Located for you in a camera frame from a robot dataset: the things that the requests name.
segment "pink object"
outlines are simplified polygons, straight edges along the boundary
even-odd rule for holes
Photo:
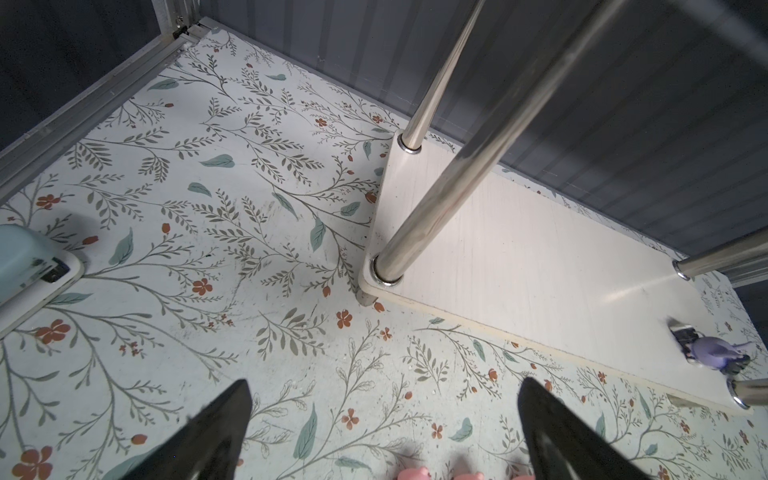
[[[426,467],[406,468],[397,474],[397,480],[431,480],[429,469]]]
[[[458,475],[453,480],[485,480],[485,475],[481,472],[477,473],[465,473],[464,475]]]

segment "gray corrugated wall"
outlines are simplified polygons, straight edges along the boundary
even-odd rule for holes
[[[151,0],[0,2],[0,150],[159,34]]]
[[[202,9],[412,114],[472,3],[204,0]],[[432,126],[466,141],[525,60],[557,34],[551,27],[570,5],[488,0]],[[741,3],[740,10],[765,12],[755,5]],[[764,17],[747,20],[758,29],[766,24]],[[650,237],[699,253],[768,224],[766,72],[669,3],[637,0],[503,161]]]

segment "floral pattern surface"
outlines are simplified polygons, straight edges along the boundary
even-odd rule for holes
[[[402,125],[212,31],[0,207],[86,263],[0,341],[3,478],[119,478],[239,378],[253,411],[238,478],[392,478],[404,465],[513,478],[530,472],[515,400],[533,376],[650,476],[768,480],[763,408],[679,409],[526,345],[361,307],[354,278]],[[746,376],[765,376],[728,280],[695,283],[724,339],[759,344]]]

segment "stainless steel rod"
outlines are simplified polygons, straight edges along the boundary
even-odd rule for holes
[[[763,255],[768,255],[768,227],[715,247],[701,255],[674,262],[674,265],[680,276],[688,279]]]
[[[445,93],[445,87],[448,86],[448,81],[451,79],[453,69],[458,63],[458,58],[462,55],[464,45],[467,43],[469,34],[472,33],[472,28],[475,26],[475,22],[480,16],[482,6],[485,4],[485,0],[477,0],[475,7],[472,9],[472,14],[469,16],[462,34],[458,37],[456,45],[453,46],[451,54],[445,60],[444,65],[437,72],[435,80],[432,81],[432,85],[429,86],[427,94],[424,96],[419,108],[416,109],[416,113],[413,114],[411,121],[408,122],[406,129],[402,132],[398,141],[402,143],[402,146],[406,148],[409,153],[418,153],[422,147],[422,141],[424,136],[427,135],[429,125],[432,123],[432,119],[435,117],[438,105],[442,95]]]
[[[748,406],[768,405],[768,379],[733,380],[733,393]]]
[[[604,0],[515,108],[503,116],[491,114],[376,258],[373,269],[381,280],[395,282],[404,274],[531,123],[627,1]]]

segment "purple toy figure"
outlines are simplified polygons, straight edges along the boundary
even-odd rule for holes
[[[728,364],[728,360],[739,359],[746,355],[754,343],[747,342],[740,345],[731,345],[723,339],[714,336],[702,336],[690,344],[691,356],[711,369],[720,370]]]

